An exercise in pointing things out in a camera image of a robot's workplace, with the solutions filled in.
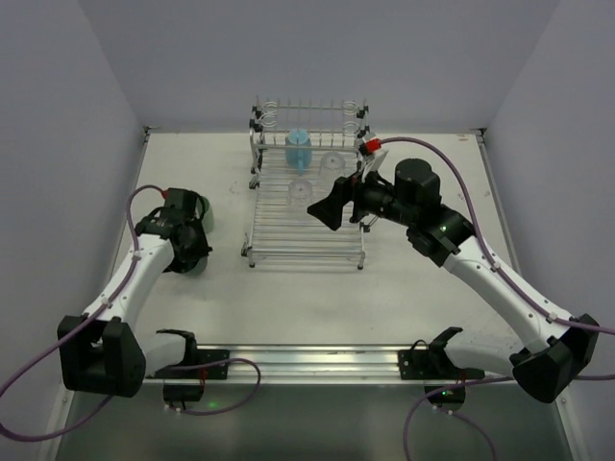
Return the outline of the light green plastic cup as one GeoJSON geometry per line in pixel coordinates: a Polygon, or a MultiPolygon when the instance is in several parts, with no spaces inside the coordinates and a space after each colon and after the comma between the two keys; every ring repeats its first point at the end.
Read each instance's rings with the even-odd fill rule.
{"type": "Polygon", "coordinates": [[[204,196],[197,199],[197,217],[202,223],[204,233],[210,234],[214,229],[214,216],[211,204],[204,196]]]}

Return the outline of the dark green ceramic mug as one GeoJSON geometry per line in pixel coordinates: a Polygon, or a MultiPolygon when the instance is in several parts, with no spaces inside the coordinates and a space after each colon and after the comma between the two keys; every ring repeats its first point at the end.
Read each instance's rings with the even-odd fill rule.
{"type": "Polygon", "coordinates": [[[209,259],[207,257],[199,259],[191,268],[184,272],[184,276],[188,278],[200,277],[208,266],[209,259]]]}

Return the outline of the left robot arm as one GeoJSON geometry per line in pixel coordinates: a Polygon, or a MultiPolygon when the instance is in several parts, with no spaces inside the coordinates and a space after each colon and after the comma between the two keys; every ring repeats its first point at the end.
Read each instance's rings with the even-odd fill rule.
{"type": "Polygon", "coordinates": [[[198,358],[193,333],[163,328],[148,340],[135,337],[135,322],[164,273],[189,274],[206,267],[206,200],[183,188],[159,191],[161,206],[139,221],[129,217],[131,245],[98,299],[58,325],[61,375],[76,392],[130,398],[144,378],[198,358]]]}

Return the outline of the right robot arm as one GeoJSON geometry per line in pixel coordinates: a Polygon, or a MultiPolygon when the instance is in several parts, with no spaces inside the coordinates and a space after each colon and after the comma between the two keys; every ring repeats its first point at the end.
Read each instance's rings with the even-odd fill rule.
{"type": "Polygon", "coordinates": [[[532,309],[543,296],[480,244],[469,220],[442,204],[440,179],[426,161],[400,161],[393,182],[377,173],[340,177],[307,213],[336,231],[347,204],[353,206],[354,221],[372,214],[405,227],[415,251],[466,283],[516,334],[504,341],[449,327],[424,350],[411,353],[410,360],[444,378],[466,369],[509,376],[544,403],[553,402],[589,364],[597,322],[583,314],[569,327],[571,314],[557,306],[547,314],[532,309]]]}

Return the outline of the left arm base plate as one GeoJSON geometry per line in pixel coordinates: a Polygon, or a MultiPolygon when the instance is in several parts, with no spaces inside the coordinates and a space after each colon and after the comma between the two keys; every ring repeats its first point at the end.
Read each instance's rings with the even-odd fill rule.
{"type": "Polygon", "coordinates": [[[149,379],[162,381],[162,399],[169,406],[182,409],[199,402],[205,394],[208,380],[225,380],[228,377],[229,350],[197,350],[177,365],[166,366],[149,379]]]}

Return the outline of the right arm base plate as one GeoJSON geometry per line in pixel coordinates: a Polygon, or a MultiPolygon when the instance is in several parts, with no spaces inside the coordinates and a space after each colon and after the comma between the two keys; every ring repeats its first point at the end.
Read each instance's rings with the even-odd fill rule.
{"type": "MultiPolygon", "coordinates": [[[[419,339],[406,349],[397,351],[397,365],[401,380],[434,381],[424,386],[425,393],[444,386],[447,381],[459,383],[466,380],[481,379],[485,372],[477,369],[459,369],[446,356],[432,352],[425,340],[419,339]]],[[[466,399],[464,389],[440,391],[428,398],[437,408],[458,410],[466,399]]]]}

